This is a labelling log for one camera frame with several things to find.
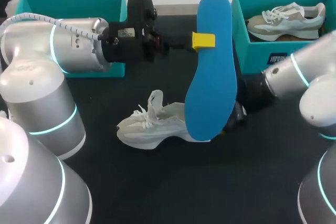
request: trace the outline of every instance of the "white sneaker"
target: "white sneaker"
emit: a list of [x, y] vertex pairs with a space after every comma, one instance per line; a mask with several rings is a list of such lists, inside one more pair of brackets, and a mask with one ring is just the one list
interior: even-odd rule
[[144, 149], [155, 149], [170, 136], [180, 137], [188, 142], [196, 141], [188, 133], [184, 120], [184, 103], [172, 103], [162, 107], [163, 92], [155, 90], [148, 99], [148, 112], [140, 105], [141, 111], [134, 111], [117, 127], [118, 138], [126, 145]]
[[281, 35], [301, 39], [318, 39], [319, 29], [325, 20], [326, 7], [319, 3], [303, 7], [296, 3], [273, 8], [248, 20], [250, 34], [265, 41], [275, 41]]

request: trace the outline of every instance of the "yellow clip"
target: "yellow clip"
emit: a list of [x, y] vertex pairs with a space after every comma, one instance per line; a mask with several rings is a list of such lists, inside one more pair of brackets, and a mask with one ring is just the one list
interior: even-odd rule
[[214, 34], [198, 34], [193, 32], [193, 49], [215, 47], [216, 39]]

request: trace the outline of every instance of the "gray sneaker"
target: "gray sneaker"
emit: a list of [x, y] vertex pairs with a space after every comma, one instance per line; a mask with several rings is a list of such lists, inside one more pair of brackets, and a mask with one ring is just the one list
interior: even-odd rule
[[265, 41], [275, 41], [281, 35], [318, 39], [319, 29], [325, 20], [325, 11], [323, 3], [313, 7], [304, 7], [296, 3], [279, 6], [250, 18], [247, 30]]

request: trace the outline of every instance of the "black table surface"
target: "black table surface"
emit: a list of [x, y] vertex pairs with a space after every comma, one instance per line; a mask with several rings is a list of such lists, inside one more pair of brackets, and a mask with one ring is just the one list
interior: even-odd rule
[[[195, 16], [157, 20], [171, 33], [195, 26]], [[161, 89], [164, 104], [184, 102], [196, 66], [197, 55], [180, 50], [128, 64], [122, 79], [68, 80], [87, 140], [66, 163], [90, 188], [92, 224], [301, 223], [299, 185], [332, 143], [301, 118], [299, 96], [210, 143], [173, 137], [143, 151], [118, 140], [115, 126], [146, 108], [151, 91]]]

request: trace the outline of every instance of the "shoe sole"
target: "shoe sole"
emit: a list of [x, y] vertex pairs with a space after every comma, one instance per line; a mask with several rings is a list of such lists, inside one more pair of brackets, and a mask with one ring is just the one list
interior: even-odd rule
[[[191, 143], [208, 143], [208, 142], [211, 141], [211, 140], [197, 141], [197, 140], [194, 140], [193, 138], [191, 138], [191, 136], [188, 135], [188, 134], [179, 135], [177, 137], [182, 138], [183, 140], [185, 140], [187, 142], [191, 142]], [[145, 143], [145, 144], [143, 144], [143, 143], [141, 143], [141, 144], [130, 143], [130, 142], [127, 142], [127, 141], [123, 141], [122, 139], [120, 139], [120, 141], [122, 143], [124, 143], [125, 145], [128, 145], [128, 146], [133, 147], [133, 148], [142, 149], [142, 150], [153, 150], [153, 149], [157, 148], [159, 146], [159, 144], [161, 144], [166, 138], [168, 138], [168, 137], [165, 137], [163, 139], [158, 139], [158, 140], [156, 140], [155, 142], [152, 142], [152, 143]]]
[[263, 35], [257, 34], [252, 31], [248, 31], [253, 36], [264, 40], [264, 41], [276, 41], [282, 35], [292, 35], [300, 39], [318, 39], [319, 38], [319, 31], [312, 30], [312, 31], [287, 31], [285, 33], [275, 34], [275, 35]]
[[185, 98], [188, 132], [193, 139], [203, 141], [213, 139], [222, 131], [237, 97], [229, 0], [201, 0], [197, 32], [216, 37], [215, 48], [198, 51], [197, 70]]

